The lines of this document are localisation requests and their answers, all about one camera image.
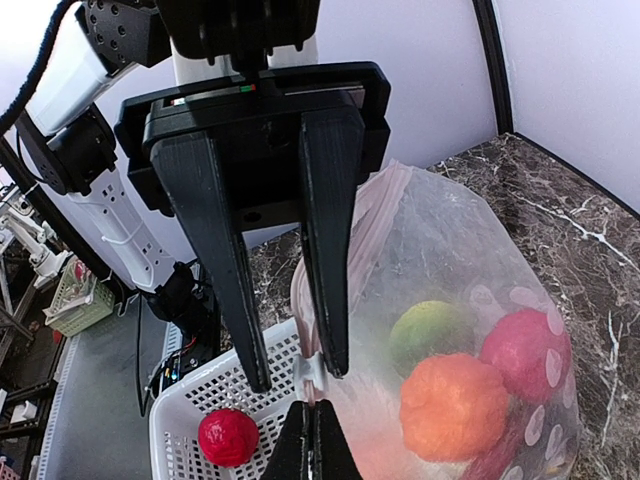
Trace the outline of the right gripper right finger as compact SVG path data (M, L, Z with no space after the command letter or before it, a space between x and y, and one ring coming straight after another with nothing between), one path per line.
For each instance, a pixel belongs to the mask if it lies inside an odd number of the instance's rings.
M321 400L313 407L312 448L313 479L362 479L329 400Z

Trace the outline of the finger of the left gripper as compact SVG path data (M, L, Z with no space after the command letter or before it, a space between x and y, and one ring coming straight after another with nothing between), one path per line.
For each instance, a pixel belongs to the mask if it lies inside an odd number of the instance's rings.
M255 393L271 389L246 244L232 215L216 144L205 133L158 141L150 160L197 257Z
M303 254L327 371L349 370L347 260L365 126L355 107L304 113Z

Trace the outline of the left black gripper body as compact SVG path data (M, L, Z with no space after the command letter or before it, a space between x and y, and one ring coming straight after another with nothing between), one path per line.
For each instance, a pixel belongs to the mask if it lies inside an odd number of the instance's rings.
M160 141L203 132L216 144L238 227L251 231L299 219L298 146L303 112L354 105L365 126L356 182L381 166L390 136L385 119L391 85L374 62L263 71L191 83L122 103L115 136L129 159L128 177L147 208L173 213L153 169Z

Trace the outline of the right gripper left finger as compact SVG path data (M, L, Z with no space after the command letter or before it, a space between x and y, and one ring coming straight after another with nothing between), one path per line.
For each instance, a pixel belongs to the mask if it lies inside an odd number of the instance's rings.
M261 480L307 480L311 450L311 407L294 401L281 426L278 440Z

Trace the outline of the orange pumpkin toy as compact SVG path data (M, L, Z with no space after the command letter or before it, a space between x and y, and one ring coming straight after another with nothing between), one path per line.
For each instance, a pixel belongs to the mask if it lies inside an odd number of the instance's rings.
M456 353L421 361L401 387L405 447L427 462L465 462L504 433L509 393L501 373Z

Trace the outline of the clear zip top bag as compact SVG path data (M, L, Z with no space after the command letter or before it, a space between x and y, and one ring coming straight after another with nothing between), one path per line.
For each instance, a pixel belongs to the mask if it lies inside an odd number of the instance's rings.
M349 371L330 401L359 479L566 479L579 418L564 319L490 206L399 162L356 195Z

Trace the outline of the yellow lemon toy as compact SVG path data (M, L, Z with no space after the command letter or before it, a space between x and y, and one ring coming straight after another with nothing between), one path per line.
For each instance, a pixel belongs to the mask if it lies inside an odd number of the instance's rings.
M407 378L424 359L474 350L473 322L461 307L438 300L410 307L389 335L389 355L396 372Z

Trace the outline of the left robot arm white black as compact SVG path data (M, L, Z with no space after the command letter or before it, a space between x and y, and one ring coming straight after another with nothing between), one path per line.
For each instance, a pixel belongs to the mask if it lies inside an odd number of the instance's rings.
M62 1L1 117L80 205L161 320L223 323L251 389L271 387L245 232L299 223L327 371L349 369L347 258L391 87L373 62L273 68L315 1Z

